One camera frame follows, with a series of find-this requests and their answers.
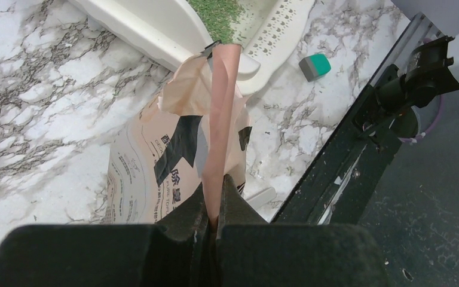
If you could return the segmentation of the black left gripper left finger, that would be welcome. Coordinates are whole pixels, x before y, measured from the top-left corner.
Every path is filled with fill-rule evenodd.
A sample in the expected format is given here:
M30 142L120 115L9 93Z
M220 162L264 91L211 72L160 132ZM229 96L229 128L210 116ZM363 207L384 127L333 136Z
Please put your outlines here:
M0 244L0 286L209 286L197 189L155 224L25 225Z

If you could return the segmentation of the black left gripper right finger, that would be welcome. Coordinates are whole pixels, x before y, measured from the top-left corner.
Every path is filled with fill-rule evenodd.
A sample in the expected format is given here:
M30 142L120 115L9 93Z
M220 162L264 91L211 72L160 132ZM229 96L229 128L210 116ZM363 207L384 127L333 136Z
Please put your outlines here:
M221 286L390 286L370 233L351 224L269 224L222 184L216 237Z

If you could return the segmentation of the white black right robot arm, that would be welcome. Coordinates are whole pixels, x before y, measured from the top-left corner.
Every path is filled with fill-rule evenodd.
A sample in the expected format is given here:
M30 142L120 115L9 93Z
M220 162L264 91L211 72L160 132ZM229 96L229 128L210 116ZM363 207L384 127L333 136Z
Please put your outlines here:
M428 105L438 95L459 90L459 34L443 36L413 50L405 74L377 89L387 113Z

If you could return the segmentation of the orange cat litter bag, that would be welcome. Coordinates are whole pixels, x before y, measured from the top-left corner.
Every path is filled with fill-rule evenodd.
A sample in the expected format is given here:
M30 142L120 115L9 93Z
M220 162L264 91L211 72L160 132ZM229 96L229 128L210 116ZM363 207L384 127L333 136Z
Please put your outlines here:
M214 42L126 122L111 145L103 223L158 222L216 175L243 190L252 126L240 55L240 45Z

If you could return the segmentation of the grey bag sealing clip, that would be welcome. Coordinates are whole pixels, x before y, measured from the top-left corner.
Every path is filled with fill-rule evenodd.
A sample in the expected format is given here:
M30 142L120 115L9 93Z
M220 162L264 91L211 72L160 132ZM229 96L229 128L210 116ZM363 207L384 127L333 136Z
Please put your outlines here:
M273 187L267 187L258 191L254 195L245 196L244 199L252 208L259 209L273 201L276 196L276 190Z

